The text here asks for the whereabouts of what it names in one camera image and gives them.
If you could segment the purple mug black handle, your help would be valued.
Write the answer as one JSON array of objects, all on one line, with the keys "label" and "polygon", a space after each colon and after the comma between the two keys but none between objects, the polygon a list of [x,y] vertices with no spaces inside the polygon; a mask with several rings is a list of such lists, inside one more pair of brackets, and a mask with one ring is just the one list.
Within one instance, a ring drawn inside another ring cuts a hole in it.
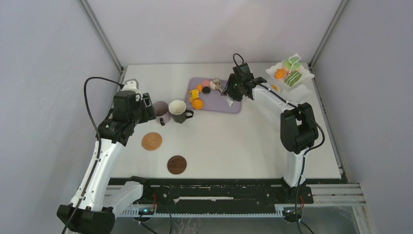
[{"label": "purple mug black handle", "polygon": [[153,107],[156,114],[156,122],[161,126],[165,126],[171,120],[169,105],[164,101],[157,101],[153,104]]}]

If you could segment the steel white serving tongs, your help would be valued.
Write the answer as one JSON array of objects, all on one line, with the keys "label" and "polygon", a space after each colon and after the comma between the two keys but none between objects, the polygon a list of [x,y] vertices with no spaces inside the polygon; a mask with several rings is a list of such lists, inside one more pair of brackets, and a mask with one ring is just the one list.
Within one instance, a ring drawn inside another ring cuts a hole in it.
[{"label": "steel white serving tongs", "polygon": [[227,95],[224,94],[223,88],[222,88],[222,91],[221,91],[221,92],[219,91],[219,93],[221,94],[221,96],[223,96],[223,97],[226,99],[228,105],[229,105],[230,107],[232,107],[233,104],[234,104],[234,101],[232,101]]}]

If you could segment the white chocolate drizzled donut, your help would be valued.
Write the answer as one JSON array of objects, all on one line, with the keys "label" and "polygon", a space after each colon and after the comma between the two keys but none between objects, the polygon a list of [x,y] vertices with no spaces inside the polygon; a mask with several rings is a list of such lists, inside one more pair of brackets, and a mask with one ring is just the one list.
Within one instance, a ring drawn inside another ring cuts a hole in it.
[{"label": "white chocolate drizzled donut", "polygon": [[218,90],[218,91],[222,91],[222,82],[219,79],[212,79],[209,82],[209,86],[211,89],[213,90]]}]

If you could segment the black mug white inside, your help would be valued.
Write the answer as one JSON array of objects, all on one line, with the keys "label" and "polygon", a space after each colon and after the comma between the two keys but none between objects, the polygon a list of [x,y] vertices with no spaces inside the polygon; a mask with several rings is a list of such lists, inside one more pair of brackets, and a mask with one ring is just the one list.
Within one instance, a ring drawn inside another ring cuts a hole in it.
[{"label": "black mug white inside", "polygon": [[194,116],[194,112],[188,110],[186,103],[182,100],[172,101],[169,104],[169,113],[172,119],[179,124],[184,123],[187,119]]}]

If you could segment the yellow frosted donut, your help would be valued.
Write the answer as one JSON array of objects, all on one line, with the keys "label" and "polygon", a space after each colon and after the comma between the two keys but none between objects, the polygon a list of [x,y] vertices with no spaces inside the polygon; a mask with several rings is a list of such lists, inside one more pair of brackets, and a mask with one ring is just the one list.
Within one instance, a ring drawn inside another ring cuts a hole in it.
[{"label": "yellow frosted donut", "polygon": [[279,88],[278,88],[276,85],[271,84],[271,87],[272,87],[274,90],[279,91]]}]

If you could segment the orange bear cookie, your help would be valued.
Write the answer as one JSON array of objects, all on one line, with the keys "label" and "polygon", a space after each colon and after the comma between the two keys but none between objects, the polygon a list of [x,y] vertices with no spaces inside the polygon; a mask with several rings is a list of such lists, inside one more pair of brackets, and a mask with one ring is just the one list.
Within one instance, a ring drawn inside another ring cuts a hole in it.
[{"label": "orange bear cookie", "polygon": [[286,76],[286,74],[287,74],[287,71],[281,68],[281,69],[276,70],[274,77],[275,79],[283,79]]}]

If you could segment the yellow cheese cake wedge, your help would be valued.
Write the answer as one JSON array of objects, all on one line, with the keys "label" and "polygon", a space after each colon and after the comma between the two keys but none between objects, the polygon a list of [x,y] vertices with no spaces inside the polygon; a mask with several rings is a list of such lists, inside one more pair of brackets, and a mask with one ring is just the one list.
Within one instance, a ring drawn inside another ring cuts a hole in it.
[{"label": "yellow cheese cake wedge", "polygon": [[197,89],[190,90],[188,94],[190,98],[192,98],[192,100],[196,100],[199,98],[199,91]]}]

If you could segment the white three tier stand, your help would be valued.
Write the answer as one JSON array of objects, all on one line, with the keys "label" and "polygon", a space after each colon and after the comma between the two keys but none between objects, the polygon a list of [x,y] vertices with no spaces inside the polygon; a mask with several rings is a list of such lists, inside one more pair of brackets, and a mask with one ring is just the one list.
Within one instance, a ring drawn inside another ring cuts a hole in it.
[{"label": "white three tier stand", "polygon": [[311,95],[312,91],[306,84],[315,77],[300,62],[301,56],[295,53],[266,69],[270,86],[296,102],[302,102]]}]

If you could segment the orange egg tart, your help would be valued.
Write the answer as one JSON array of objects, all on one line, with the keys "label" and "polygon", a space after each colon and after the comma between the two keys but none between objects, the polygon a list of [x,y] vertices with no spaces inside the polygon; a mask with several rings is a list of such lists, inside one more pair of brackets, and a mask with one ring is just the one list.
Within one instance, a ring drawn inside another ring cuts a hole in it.
[{"label": "orange egg tart", "polygon": [[204,107],[204,101],[201,99],[195,99],[191,103],[193,109],[195,110],[201,110]]}]

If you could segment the green striped cake slice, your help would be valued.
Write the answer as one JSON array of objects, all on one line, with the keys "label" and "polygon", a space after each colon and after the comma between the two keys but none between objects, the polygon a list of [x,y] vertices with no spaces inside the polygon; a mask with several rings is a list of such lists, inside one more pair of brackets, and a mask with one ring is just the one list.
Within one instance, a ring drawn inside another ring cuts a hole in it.
[{"label": "green striped cake slice", "polygon": [[302,77],[299,71],[292,71],[284,80],[284,83],[289,87],[294,86]]}]

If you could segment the dark wooden round coaster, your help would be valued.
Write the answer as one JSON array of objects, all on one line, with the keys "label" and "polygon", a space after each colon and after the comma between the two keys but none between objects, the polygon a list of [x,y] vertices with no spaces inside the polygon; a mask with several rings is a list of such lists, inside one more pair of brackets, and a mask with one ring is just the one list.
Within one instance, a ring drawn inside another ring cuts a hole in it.
[{"label": "dark wooden round coaster", "polygon": [[167,169],[173,175],[182,174],[187,168],[187,161],[182,156],[173,156],[167,162]]}]

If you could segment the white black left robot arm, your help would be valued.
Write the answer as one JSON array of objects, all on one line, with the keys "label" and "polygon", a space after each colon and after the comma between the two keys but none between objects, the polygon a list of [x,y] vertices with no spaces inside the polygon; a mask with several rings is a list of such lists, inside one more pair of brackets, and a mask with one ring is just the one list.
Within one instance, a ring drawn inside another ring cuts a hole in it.
[{"label": "white black left robot arm", "polygon": [[105,192],[136,125],[155,118],[149,93],[116,93],[109,115],[96,127],[93,156],[77,192],[68,205],[60,205],[57,210],[66,229],[80,234],[109,234],[115,220],[134,201],[151,200],[151,188],[138,181],[126,182],[109,197],[105,197]]}]

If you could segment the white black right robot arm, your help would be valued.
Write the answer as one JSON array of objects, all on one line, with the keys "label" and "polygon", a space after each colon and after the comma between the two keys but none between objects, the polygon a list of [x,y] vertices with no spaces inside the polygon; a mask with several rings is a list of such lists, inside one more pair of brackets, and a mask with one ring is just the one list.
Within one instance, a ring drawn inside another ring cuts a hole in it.
[{"label": "white black right robot arm", "polygon": [[243,97],[267,101],[267,107],[279,111],[280,140],[288,152],[287,169],[283,176],[287,186],[283,187],[281,192],[284,201],[293,203],[301,195],[298,186],[305,182],[307,154],[321,146],[321,144],[317,146],[314,144],[322,129],[315,121],[313,109],[309,103],[293,104],[264,85],[266,82],[262,77],[254,78],[252,74],[232,73],[229,75],[222,95],[238,102],[242,101]]}]

